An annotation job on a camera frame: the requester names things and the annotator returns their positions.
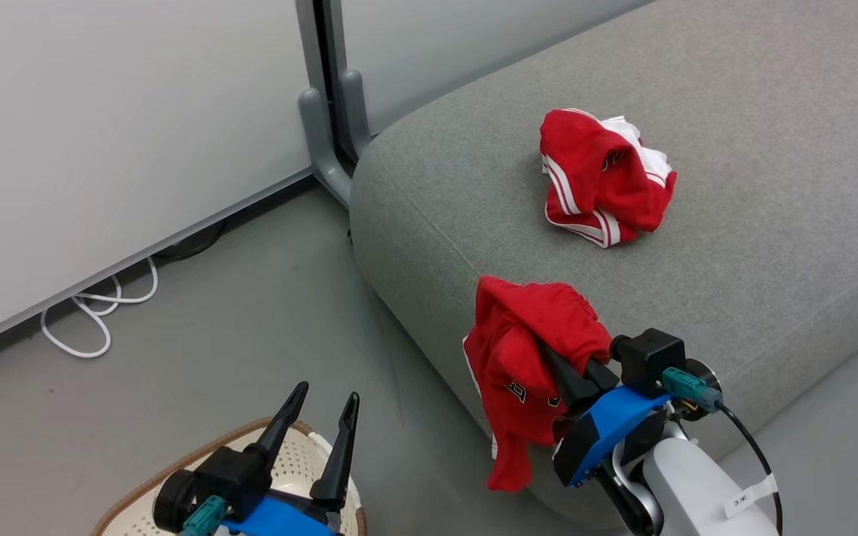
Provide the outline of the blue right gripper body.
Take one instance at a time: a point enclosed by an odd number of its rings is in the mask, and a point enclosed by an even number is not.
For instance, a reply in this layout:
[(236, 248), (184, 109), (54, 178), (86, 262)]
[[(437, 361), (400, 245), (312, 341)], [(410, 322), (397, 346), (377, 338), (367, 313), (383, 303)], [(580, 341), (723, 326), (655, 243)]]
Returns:
[(628, 386), (603, 394), (557, 442), (552, 462), (559, 481), (568, 488), (580, 486), (655, 407), (669, 400), (666, 392), (651, 398)]

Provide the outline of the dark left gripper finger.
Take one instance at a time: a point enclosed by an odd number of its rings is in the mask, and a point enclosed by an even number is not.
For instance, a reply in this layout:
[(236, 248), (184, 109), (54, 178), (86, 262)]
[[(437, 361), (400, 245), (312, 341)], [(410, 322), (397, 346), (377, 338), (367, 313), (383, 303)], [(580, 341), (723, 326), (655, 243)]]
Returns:
[(311, 488), (310, 497), (317, 508), (340, 511), (346, 505), (359, 414), (360, 395), (352, 392), (338, 420), (338, 434), (324, 471)]
[(258, 440), (249, 445), (249, 452), (258, 454), (266, 468), (273, 466), (287, 431), (299, 420), (308, 391), (308, 381), (299, 381)]

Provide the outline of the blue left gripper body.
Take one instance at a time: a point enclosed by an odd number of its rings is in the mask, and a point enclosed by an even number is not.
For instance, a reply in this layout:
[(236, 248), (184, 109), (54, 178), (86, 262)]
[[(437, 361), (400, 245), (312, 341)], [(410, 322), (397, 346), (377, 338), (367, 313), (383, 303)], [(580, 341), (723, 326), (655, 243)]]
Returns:
[(232, 535), (340, 535), (340, 515), (306, 497), (271, 491), (241, 522), (221, 525)]

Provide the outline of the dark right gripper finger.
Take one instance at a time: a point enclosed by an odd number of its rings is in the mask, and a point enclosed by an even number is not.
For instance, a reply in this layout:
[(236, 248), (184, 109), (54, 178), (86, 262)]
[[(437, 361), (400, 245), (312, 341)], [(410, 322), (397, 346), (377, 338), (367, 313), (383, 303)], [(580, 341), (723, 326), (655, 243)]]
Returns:
[(596, 357), (590, 357), (585, 364), (585, 379), (598, 388), (599, 393), (609, 392), (620, 384), (620, 378), (601, 363)]
[(559, 397), (567, 408), (587, 407), (587, 380), (565, 357), (559, 355), (544, 340), (541, 355), (550, 369)]

